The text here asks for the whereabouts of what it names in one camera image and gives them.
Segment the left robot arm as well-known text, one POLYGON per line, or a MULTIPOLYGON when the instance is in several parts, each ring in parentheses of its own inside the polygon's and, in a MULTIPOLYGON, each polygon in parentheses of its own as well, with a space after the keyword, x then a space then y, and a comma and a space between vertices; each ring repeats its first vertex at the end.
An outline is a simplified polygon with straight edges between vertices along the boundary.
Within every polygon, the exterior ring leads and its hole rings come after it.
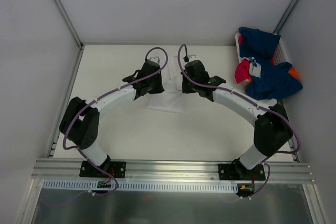
POLYGON ((99 120, 111 110, 146 94, 164 91, 157 62, 146 60, 140 70, 125 77, 120 89, 89 103, 79 97, 70 100, 59 130, 92 162, 91 170, 99 177, 108 174, 110 157, 97 141, 99 120))

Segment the white t shirt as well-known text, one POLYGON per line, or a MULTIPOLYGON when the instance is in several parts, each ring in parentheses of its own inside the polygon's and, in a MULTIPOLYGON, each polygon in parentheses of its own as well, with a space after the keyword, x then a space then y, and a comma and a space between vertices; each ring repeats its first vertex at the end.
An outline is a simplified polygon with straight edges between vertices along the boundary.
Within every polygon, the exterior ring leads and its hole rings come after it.
POLYGON ((182 93, 182 75, 176 55, 169 55, 162 71, 164 92, 150 95, 147 108, 157 111, 184 114, 187 97, 182 93))

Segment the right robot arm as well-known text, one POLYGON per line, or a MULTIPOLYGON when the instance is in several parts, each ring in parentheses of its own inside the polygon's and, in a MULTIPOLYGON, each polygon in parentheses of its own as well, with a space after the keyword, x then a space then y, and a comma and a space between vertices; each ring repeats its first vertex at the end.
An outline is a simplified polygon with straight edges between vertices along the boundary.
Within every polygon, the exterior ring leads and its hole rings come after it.
POLYGON ((254 127, 253 144, 232 162, 226 173, 248 179, 259 163, 276 154, 292 138, 293 132, 282 105, 259 106, 223 78, 210 77, 200 60, 189 61, 183 67, 182 75, 183 93, 198 93, 200 97, 229 108, 254 127))

